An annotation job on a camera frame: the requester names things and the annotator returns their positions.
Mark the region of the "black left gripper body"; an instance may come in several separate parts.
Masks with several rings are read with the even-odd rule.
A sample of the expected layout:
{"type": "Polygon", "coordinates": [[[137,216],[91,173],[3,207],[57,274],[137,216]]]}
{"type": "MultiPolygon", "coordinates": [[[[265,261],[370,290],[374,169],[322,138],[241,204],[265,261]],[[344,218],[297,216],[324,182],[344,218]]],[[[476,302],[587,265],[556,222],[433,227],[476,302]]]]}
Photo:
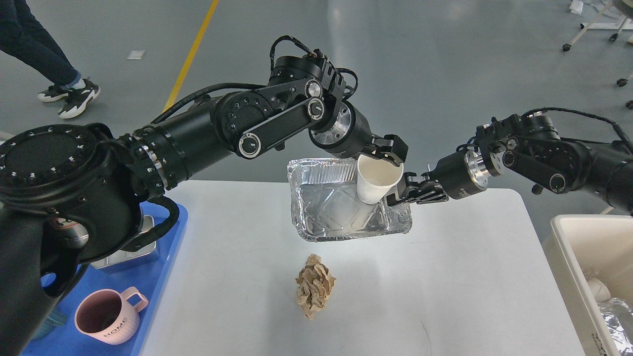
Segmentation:
{"type": "Polygon", "coordinates": [[[366,117],[347,101],[341,103],[333,126],[321,133],[310,130],[309,136],[315,146],[339,159],[357,158],[377,149],[366,117]]]}

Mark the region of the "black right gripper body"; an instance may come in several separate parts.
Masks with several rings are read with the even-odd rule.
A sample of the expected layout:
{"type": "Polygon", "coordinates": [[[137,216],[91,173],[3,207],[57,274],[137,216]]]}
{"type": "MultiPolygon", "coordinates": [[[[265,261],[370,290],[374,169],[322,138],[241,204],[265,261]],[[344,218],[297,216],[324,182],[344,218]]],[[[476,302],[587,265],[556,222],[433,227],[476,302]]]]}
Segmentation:
{"type": "Polygon", "coordinates": [[[430,178],[453,200],[486,191],[489,177],[482,155],[473,150],[461,150],[442,158],[430,172],[430,178]]]}

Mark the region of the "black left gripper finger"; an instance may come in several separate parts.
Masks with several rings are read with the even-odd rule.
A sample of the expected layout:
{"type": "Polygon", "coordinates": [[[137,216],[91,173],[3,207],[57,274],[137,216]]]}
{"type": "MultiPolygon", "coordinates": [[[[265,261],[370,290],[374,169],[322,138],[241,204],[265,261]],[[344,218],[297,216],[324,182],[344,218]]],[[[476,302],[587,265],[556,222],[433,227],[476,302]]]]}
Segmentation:
{"type": "Polygon", "coordinates": [[[363,153],[375,160],[384,160],[394,166],[400,166],[406,162],[408,149],[409,146],[398,135],[373,135],[370,142],[365,145],[363,153]]]}

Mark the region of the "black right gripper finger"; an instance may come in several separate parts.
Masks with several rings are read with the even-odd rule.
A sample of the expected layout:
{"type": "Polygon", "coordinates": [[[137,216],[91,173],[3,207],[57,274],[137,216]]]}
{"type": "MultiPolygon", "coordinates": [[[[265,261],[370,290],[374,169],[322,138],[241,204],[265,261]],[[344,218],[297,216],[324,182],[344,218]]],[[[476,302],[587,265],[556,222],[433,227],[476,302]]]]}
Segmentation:
{"type": "Polygon", "coordinates": [[[386,204],[395,207],[404,202],[418,205],[439,203],[448,201],[441,183],[430,176],[430,172],[417,175],[414,172],[405,172],[395,185],[396,192],[386,196],[386,204]]]}

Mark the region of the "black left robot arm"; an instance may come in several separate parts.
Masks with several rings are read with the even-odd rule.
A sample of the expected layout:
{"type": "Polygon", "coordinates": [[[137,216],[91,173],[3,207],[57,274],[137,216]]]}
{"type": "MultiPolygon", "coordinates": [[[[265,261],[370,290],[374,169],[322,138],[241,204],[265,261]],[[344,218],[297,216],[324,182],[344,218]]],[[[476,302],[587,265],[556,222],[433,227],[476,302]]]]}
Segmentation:
{"type": "Polygon", "coordinates": [[[165,196],[226,156],[253,160],[304,130],[337,158],[395,167],[408,146],[375,135],[349,102],[348,68],[285,35],[265,85],[221,83],[187,95],[133,133],[102,123],[30,129],[1,145],[1,354],[18,356],[88,265],[165,236],[180,216],[165,196]]]}

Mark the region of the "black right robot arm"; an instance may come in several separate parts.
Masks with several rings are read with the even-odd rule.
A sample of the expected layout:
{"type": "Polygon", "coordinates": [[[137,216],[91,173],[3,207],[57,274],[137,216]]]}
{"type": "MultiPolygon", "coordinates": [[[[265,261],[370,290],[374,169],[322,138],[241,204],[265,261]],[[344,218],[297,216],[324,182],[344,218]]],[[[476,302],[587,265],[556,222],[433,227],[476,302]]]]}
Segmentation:
{"type": "Polygon", "coordinates": [[[427,204],[459,200],[486,191],[489,178],[513,171],[534,183],[532,192],[584,191],[612,208],[632,212],[632,141],[617,122],[583,111],[555,108],[609,124],[613,142],[561,137],[547,115],[549,108],[493,118],[478,126],[468,142],[439,160],[432,171],[403,174],[386,203],[427,204]]]}

